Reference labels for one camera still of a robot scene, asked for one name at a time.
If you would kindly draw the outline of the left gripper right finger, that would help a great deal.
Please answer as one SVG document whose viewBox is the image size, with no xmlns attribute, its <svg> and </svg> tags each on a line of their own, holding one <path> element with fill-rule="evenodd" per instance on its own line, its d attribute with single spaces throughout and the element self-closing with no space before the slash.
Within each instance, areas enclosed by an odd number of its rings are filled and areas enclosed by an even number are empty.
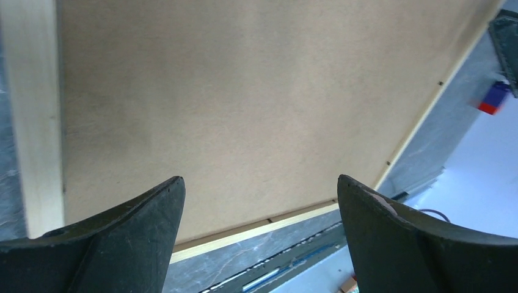
<svg viewBox="0 0 518 293">
<path fill-rule="evenodd" d="M 439 220 L 347 175 L 337 195 L 361 292 L 517 291 L 517 239 Z"/>
</svg>

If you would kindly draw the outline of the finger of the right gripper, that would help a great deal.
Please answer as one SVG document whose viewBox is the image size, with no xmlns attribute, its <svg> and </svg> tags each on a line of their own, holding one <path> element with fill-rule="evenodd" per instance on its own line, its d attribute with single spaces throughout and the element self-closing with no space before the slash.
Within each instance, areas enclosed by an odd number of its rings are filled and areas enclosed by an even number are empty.
<svg viewBox="0 0 518 293">
<path fill-rule="evenodd" d="M 489 23 L 488 31 L 502 75 L 517 98 L 517 12 L 502 9 Z"/>
</svg>

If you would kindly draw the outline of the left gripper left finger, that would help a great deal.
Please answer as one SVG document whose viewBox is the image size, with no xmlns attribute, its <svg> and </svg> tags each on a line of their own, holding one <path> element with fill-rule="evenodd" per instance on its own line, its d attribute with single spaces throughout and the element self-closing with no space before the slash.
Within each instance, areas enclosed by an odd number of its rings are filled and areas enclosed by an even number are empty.
<svg viewBox="0 0 518 293">
<path fill-rule="evenodd" d="M 41 237 L 1 242 L 1 291 L 161 292 L 185 196 L 174 176 Z"/>
</svg>

